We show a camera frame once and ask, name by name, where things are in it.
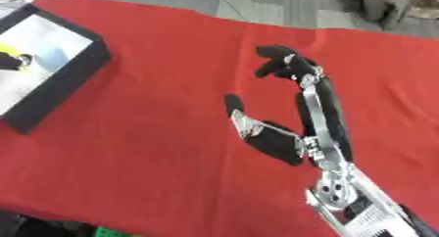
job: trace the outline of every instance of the black fingertip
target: black fingertip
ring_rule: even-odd
[[[256,70],[255,71],[255,77],[265,77],[267,76],[267,74],[261,70]]]
[[[226,94],[224,96],[224,103],[228,117],[231,117],[234,110],[244,113],[244,103],[242,103],[238,96],[234,94]]]

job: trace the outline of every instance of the robotic arm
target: robotic arm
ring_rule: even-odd
[[[316,184],[305,190],[307,204],[341,236],[437,237],[410,210],[395,203],[355,165],[343,114],[331,82],[314,61],[283,46],[263,46],[269,58],[257,77],[274,74],[301,88],[296,101],[304,126],[299,135],[271,121],[249,118],[240,99],[225,96],[227,114],[248,144],[298,166],[304,158],[320,169]]]

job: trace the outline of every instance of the robotic finger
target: robotic finger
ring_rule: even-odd
[[[224,102],[228,116],[247,144],[292,166],[302,163],[304,145],[299,135],[275,122],[247,117],[244,114],[244,105],[234,94],[226,95]]]

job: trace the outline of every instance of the red fabric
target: red fabric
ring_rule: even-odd
[[[439,226],[439,42],[295,29],[104,0],[36,0],[102,34],[113,60],[29,135],[0,125],[0,205],[149,236],[334,236],[304,189],[317,178],[240,141],[222,95],[296,130],[292,83],[260,80],[257,45],[325,67],[357,165]]]

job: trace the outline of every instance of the yellow object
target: yellow object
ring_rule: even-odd
[[[14,47],[7,45],[0,41],[0,52],[7,53],[12,57],[18,57],[21,53],[19,50],[16,50]]]
[[[3,43],[2,41],[0,41],[0,52],[7,53],[7,54],[9,54],[9,56],[12,56],[14,58],[17,58],[19,55],[22,54],[19,50],[15,49],[14,47],[12,47],[6,43]],[[22,65],[19,68],[19,71],[26,71],[27,69],[28,69],[28,66]]]

